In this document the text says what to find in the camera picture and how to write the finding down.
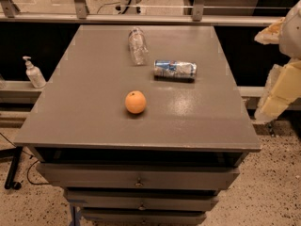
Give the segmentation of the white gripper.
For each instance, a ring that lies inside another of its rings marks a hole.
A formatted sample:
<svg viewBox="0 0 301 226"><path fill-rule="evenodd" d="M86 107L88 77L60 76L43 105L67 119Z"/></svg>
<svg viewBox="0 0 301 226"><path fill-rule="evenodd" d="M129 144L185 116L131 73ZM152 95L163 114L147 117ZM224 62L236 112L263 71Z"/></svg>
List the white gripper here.
<svg viewBox="0 0 301 226"><path fill-rule="evenodd" d="M273 66L255 111L257 121L273 121L301 97L301 0L285 18L260 31L254 41L279 44L279 51L293 58L284 66Z"/></svg>

